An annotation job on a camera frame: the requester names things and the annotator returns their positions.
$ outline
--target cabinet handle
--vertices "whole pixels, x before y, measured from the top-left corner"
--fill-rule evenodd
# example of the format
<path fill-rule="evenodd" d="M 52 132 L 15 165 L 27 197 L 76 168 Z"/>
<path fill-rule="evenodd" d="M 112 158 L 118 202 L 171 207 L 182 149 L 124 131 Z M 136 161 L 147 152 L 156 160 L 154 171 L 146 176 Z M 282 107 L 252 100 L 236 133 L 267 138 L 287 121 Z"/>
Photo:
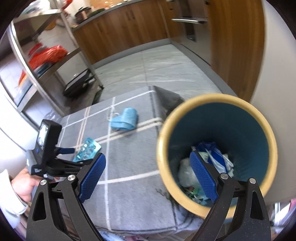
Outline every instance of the cabinet handle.
<path fill-rule="evenodd" d="M 133 14 L 132 10 L 131 10 L 131 16 L 133 17 L 133 19 L 135 19 L 135 15 Z"/>
<path fill-rule="evenodd" d="M 126 16 L 128 17 L 128 20 L 130 21 L 130 18 L 129 18 L 128 12 L 126 12 Z"/>
<path fill-rule="evenodd" d="M 207 23 L 207 18 L 172 18 L 174 22 L 182 22 L 182 23 L 194 23 L 194 24 L 205 24 Z"/>

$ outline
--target blue face mask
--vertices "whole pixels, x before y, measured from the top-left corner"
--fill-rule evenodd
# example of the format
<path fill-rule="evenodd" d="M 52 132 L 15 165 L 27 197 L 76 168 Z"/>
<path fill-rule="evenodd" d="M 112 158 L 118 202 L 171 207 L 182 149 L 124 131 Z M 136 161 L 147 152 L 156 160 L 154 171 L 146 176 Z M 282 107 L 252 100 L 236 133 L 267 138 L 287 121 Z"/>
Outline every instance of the blue face mask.
<path fill-rule="evenodd" d="M 121 115 L 112 118 L 110 126 L 113 130 L 133 130 L 137 126 L 138 115 L 134 108 L 125 108 Z"/>

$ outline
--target tile floor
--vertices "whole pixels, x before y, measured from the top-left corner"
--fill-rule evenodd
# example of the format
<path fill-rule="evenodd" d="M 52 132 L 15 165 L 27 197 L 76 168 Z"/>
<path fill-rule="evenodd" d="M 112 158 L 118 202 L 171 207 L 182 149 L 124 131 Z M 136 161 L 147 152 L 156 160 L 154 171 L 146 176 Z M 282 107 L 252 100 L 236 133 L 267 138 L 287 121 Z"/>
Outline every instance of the tile floor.
<path fill-rule="evenodd" d="M 181 95 L 185 100 L 205 93 L 221 93 L 187 56 L 164 45 L 115 60 L 96 73 L 105 86 L 100 101 L 148 85 Z"/>

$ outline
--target table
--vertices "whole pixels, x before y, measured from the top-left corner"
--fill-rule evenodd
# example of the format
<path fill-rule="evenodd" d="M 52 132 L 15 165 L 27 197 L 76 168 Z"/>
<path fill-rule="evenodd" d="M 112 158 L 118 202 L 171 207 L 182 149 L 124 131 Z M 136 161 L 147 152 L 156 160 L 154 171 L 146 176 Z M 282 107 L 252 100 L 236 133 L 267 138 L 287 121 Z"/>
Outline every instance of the table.
<path fill-rule="evenodd" d="M 149 234 L 150 240 L 164 240 L 181 231 L 186 238 L 200 227 L 202 219 L 171 198 L 156 162 L 161 126 L 182 102 L 176 93 L 148 86 L 62 119 L 59 146 L 79 150 L 90 137 L 102 146 L 101 152 L 106 156 L 106 168 L 91 198 L 83 204 L 98 230 L 122 235 Z M 138 112 L 137 128 L 113 131 L 108 119 L 128 107 Z M 72 160 L 73 154 L 63 158 Z"/>

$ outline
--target gray countertop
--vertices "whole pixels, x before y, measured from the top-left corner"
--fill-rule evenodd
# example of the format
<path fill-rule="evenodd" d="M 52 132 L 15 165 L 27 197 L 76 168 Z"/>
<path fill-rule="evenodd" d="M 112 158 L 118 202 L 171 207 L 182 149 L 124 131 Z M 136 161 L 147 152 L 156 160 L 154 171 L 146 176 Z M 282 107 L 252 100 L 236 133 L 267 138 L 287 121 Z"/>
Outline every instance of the gray countertop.
<path fill-rule="evenodd" d="M 132 4 L 132 3 L 135 3 L 135 2 L 140 2 L 140 1 L 144 1 L 144 0 L 131 0 L 131 1 L 128 1 L 128 2 L 125 2 L 125 3 L 122 3 L 121 5 L 117 5 L 117 6 L 114 6 L 114 7 L 111 7 L 109 9 L 106 9 L 104 10 L 103 12 L 100 12 L 94 16 L 92 16 L 91 18 L 85 20 L 84 22 L 82 22 L 81 24 L 79 24 L 77 27 L 73 28 L 72 31 L 76 31 L 77 29 L 81 28 L 82 26 L 86 25 L 87 23 L 89 23 L 90 21 L 98 18 L 99 16 L 102 16 L 103 14 L 105 13 L 108 13 L 112 10 L 115 10 L 115 9 L 118 9 L 120 7 L 123 7 L 123 6 L 126 6 L 126 5 L 129 5 L 129 4 Z"/>

